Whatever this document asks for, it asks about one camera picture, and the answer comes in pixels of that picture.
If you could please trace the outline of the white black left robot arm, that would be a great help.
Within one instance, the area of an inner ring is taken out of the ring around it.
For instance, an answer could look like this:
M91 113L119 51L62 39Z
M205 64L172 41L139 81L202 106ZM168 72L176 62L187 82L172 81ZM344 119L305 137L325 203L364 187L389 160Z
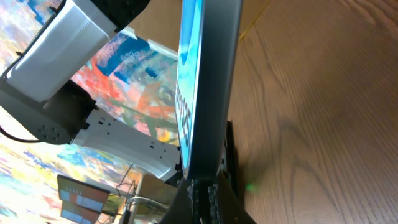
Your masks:
M62 1L1 75L1 106L35 143L108 152L178 187L183 179L180 149L112 117L72 80L146 7L147 1Z

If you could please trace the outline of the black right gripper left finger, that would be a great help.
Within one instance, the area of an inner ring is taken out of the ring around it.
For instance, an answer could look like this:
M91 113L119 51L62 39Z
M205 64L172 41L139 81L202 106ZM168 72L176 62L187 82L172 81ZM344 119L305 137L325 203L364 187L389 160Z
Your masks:
M197 224L199 216L193 205L192 181L182 179L168 211L159 224Z

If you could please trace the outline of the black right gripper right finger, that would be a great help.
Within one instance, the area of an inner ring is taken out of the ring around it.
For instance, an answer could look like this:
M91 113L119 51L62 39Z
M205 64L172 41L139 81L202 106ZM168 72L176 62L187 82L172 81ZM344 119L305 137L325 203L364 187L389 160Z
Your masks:
M219 173L208 187L211 224L256 224L243 209L225 176Z

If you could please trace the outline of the blue Galaxy smartphone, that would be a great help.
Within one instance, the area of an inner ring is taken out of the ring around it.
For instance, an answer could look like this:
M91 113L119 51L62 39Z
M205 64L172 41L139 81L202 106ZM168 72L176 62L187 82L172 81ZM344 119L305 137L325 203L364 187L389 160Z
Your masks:
M220 169L242 4L182 4L175 112L186 179L213 180Z

